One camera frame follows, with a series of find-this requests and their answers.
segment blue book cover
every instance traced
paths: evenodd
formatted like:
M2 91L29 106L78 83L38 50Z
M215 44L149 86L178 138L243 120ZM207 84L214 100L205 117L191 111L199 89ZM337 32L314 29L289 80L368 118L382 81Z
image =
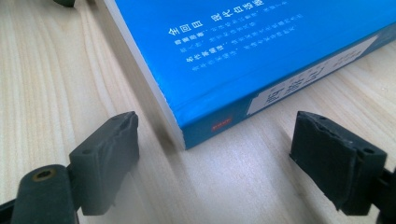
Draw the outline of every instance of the blue book cover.
M394 0L105 2L186 148L396 36Z

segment light wood surface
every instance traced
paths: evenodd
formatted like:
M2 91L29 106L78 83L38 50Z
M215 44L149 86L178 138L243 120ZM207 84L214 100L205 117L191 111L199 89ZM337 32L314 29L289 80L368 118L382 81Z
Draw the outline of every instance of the light wood surface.
M68 164L103 122L134 110L138 165L117 207L81 223L375 223L374 207L368 217L337 212L289 158L290 142L297 111L319 113L386 150L393 171L396 42L183 151L142 109L139 80L122 70L100 15L93 2L0 0L0 203L25 174Z

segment wood grain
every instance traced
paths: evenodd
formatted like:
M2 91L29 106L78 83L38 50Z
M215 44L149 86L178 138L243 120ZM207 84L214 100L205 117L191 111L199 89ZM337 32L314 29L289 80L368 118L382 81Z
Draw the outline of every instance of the wood grain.
M81 223L375 222L376 208L368 217L335 211L289 158L290 142L297 111L319 113L386 150L393 170L395 42L183 151L156 126L152 97L121 66L100 15L93 2L0 0L0 203L26 173L66 165L104 121L134 110L140 161L117 207Z

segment white label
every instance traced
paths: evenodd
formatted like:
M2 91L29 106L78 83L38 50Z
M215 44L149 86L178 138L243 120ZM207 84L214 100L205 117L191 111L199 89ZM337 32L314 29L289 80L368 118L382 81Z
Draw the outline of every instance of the white label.
M378 36L374 36L364 42L361 42L355 47L347 49L322 63L306 69L302 73L291 77L266 91L262 91L251 101L247 114L254 114L266 106L274 104L282 98L303 88L304 86L309 85L315 80L330 74L334 70L346 65L347 63L351 63L361 56L363 52L366 51L377 38Z

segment book spine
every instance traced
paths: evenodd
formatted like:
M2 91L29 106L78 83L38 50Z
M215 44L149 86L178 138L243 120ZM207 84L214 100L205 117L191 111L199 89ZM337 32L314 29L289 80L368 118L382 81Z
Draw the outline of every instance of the book spine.
M379 49L396 39L396 23L375 34L368 35L322 60L316 61L299 72L279 80L271 87L254 92L245 98L224 106L194 123L181 127L186 149L231 128L240 121L286 98L306 86L331 74L339 68Z

